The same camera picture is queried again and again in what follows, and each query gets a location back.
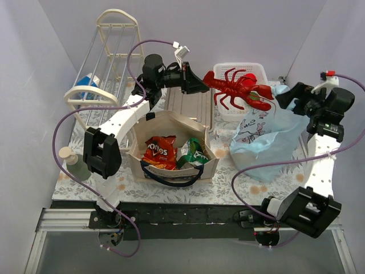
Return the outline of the light blue plastic grocery bag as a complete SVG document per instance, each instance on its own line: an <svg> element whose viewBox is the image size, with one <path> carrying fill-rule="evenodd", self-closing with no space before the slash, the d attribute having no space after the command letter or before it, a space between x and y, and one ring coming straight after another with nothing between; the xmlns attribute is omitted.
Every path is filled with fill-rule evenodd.
<svg viewBox="0 0 365 274"><path fill-rule="evenodd" d="M229 152L236 169L291 160L309 118L292 112L294 103L280 108L275 99L269 111L252 109L237 126Z"/></svg>

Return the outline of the beige canvas tote bag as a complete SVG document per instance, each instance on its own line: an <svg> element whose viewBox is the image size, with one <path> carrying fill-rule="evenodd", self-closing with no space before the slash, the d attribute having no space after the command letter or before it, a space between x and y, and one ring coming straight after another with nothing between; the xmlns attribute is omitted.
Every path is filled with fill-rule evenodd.
<svg viewBox="0 0 365 274"><path fill-rule="evenodd" d="M133 130L128 157L137 182L189 187L212 181L218 159L203 125L176 112L160 111L141 118Z"/></svg>

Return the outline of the green snack bag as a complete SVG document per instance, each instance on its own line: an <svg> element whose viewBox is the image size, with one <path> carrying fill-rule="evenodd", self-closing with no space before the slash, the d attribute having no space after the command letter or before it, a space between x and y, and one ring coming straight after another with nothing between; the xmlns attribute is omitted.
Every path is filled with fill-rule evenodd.
<svg viewBox="0 0 365 274"><path fill-rule="evenodd" d="M210 158L197 138L188 139L182 147L177 149L178 169L200 166L208 161Z"/></svg>

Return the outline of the red tomato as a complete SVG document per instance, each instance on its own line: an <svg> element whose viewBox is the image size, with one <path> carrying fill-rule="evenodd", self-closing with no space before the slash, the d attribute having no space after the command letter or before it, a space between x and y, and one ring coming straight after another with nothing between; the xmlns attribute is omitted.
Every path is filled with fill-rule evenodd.
<svg viewBox="0 0 365 274"><path fill-rule="evenodd" d="M257 78L254 74L248 73L245 74L245 80L242 82L244 86L253 86L257 83Z"/></svg>

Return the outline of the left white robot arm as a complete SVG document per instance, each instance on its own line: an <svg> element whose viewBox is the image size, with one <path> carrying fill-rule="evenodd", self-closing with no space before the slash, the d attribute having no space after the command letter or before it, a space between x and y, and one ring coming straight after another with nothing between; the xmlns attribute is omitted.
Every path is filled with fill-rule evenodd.
<svg viewBox="0 0 365 274"><path fill-rule="evenodd" d="M123 106L98 128L88 128L84 136L83 160L96 180L97 206L104 210L102 222L108 228L121 223L116 211L120 200L115 175L121 166L119 144L130 129L151 109L162 96L162 88L178 87L184 94L209 91L209 87L196 76L188 62L163 64L158 54L145 57L142 73L135 88Z"/></svg>

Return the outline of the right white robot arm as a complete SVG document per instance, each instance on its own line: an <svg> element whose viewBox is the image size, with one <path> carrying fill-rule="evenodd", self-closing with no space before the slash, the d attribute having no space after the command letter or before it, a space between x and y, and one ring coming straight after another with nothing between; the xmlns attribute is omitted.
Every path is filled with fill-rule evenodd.
<svg viewBox="0 0 365 274"><path fill-rule="evenodd" d="M344 137L341 120L354 104L352 92L336 83L324 82L312 87L298 82L290 91L276 97L281 108L294 103L293 113L310 119L307 132L308 161L304 186L298 187L284 199L265 198L258 212L258 220L265 227L277 221L312 238L322 232L340 214L342 205L333 198L333 152Z"/></svg>

